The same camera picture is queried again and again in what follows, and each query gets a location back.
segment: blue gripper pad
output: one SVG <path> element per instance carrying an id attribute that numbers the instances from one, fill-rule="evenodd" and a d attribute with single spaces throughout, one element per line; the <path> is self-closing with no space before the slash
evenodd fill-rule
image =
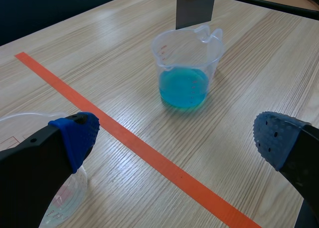
<path id="1" fill-rule="evenodd" d="M 254 140 L 262 157 L 276 171 L 284 165 L 300 131 L 308 122 L 275 112 L 263 112 L 254 122 Z"/>
<path id="2" fill-rule="evenodd" d="M 99 119 L 94 114 L 85 112 L 78 114 L 86 114 L 87 119 L 82 123 L 76 123 L 67 118 L 59 118 L 49 122 L 49 125 L 58 127 L 61 131 L 73 173 L 76 173 L 83 164 L 85 155 L 95 144 L 100 129 Z"/>

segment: blue liquid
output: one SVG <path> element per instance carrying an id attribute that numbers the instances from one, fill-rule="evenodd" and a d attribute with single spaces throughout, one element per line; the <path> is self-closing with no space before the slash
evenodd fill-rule
<path id="1" fill-rule="evenodd" d="M 160 74 L 159 92 L 169 104 L 188 108 L 203 102 L 208 83 L 208 77 L 199 69 L 175 67 Z"/>

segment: cup rim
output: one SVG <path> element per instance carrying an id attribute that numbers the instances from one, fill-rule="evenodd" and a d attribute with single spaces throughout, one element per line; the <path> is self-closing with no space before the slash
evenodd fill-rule
<path id="1" fill-rule="evenodd" d="M 191 28 L 183 28 L 183 29 L 179 29 L 179 30 L 168 30 L 168 31 L 162 32 L 161 34 L 159 34 L 158 36 L 156 36 L 156 37 L 153 39 L 153 41 L 152 41 L 152 43 L 151 43 L 151 49 L 152 49 L 152 53 L 153 53 L 154 57 L 156 58 L 156 62 L 157 62 L 157 65 L 158 65 L 158 66 L 160 66 L 160 67 L 162 67 L 162 68 L 189 67 L 189 65 L 184 65 L 184 64 L 164 65 L 164 64 L 162 63 L 162 59 L 158 56 L 157 52 L 155 52 L 155 49 L 154 49 L 155 43 L 157 42 L 157 40 L 158 40 L 161 36 L 163 36 L 163 35 L 165 35 L 165 34 L 168 34 L 168 33 L 175 32 L 175 31 L 181 31 L 181 30 L 184 30 L 184 31 L 185 31 L 185 30 L 186 30 L 186 31 L 194 31 L 194 29 L 191 29 Z M 224 54 L 224 44 L 223 44 L 223 42 L 222 42 L 220 39 L 218 39 L 216 36 L 212 36 L 211 38 L 213 38 L 213 37 L 214 37 L 214 39 L 217 40 L 217 42 L 218 42 L 218 43 L 220 44 L 220 46 L 221 46 L 221 50 L 220 50 L 220 52 L 219 52 L 219 56 L 217 56 L 217 58 L 216 58 L 215 60 L 208 61 L 208 62 L 203 63 L 203 64 L 192 65 L 192 66 L 191 66 L 192 68 L 207 66 L 207 65 L 209 65 L 209 64 L 212 64 L 212 63 L 214 63 L 214 62 L 220 60 L 220 58 L 223 56 L 223 54 Z"/>

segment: orange tape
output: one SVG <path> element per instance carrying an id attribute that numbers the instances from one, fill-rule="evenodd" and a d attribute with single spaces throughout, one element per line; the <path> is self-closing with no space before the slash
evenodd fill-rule
<path id="1" fill-rule="evenodd" d="M 101 127 L 231 228 L 260 228 L 239 210 L 205 187 L 154 148 L 128 131 L 26 53 L 15 56 L 81 111 L 100 119 Z"/>

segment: measuring cup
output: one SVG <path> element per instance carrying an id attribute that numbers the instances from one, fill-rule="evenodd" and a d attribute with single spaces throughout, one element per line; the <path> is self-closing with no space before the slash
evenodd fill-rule
<path id="1" fill-rule="evenodd" d="M 159 92 L 169 104 L 188 108 L 202 103 L 224 53 L 223 31 L 208 25 L 163 32 L 152 42 Z"/>
<path id="2" fill-rule="evenodd" d="M 17 146 L 39 129 L 47 126 L 49 121 L 60 117 L 67 117 L 67 114 L 23 113 L 0 117 L 0 151 Z M 54 228 L 72 216 L 84 200 L 86 190 L 87 175 L 81 166 L 54 196 L 39 228 Z"/>

